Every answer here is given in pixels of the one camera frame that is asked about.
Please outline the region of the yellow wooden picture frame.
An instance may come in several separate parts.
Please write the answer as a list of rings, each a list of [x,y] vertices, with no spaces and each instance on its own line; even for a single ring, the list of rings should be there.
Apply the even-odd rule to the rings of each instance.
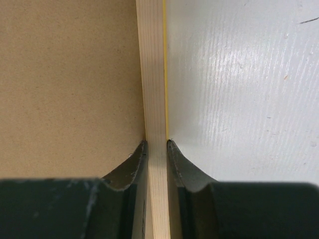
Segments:
[[[167,42],[166,2],[136,2],[146,140],[149,145],[149,183],[153,235],[170,238],[166,142]]]

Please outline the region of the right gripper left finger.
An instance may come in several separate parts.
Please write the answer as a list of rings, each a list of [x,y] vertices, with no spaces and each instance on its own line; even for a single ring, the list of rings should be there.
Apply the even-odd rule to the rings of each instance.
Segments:
[[[3,239],[143,239],[148,144],[102,178],[2,179]]]

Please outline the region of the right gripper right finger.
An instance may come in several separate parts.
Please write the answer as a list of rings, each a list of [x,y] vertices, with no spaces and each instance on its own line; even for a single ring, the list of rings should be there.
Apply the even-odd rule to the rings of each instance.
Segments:
[[[319,189],[310,183],[219,182],[167,142],[173,239],[316,239]]]

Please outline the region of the brown backing board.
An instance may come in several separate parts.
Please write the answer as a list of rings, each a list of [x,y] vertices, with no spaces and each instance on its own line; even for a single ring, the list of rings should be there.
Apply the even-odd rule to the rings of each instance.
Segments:
[[[0,180],[102,178],[145,140],[134,0],[0,3]]]

